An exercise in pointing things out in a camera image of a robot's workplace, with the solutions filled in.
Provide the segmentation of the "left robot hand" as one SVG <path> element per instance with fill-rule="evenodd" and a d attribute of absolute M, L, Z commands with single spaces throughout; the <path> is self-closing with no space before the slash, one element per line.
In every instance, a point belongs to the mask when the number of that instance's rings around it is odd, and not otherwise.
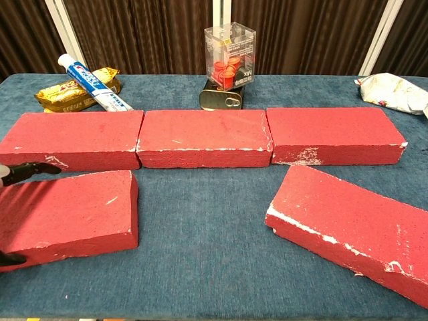
<path fill-rule="evenodd" d="M 57 175 L 62 172 L 61 168 L 40 162 L 22 163 L 20 165 L 1 164 L 1 188 L 14 185 L 15 183 L 26 181 L 33 175 L 47 173 Z M 26 257 L 16 253 L 5 253 L 1 251 L 1 267 L 21 265 L 27 261 Z"/>

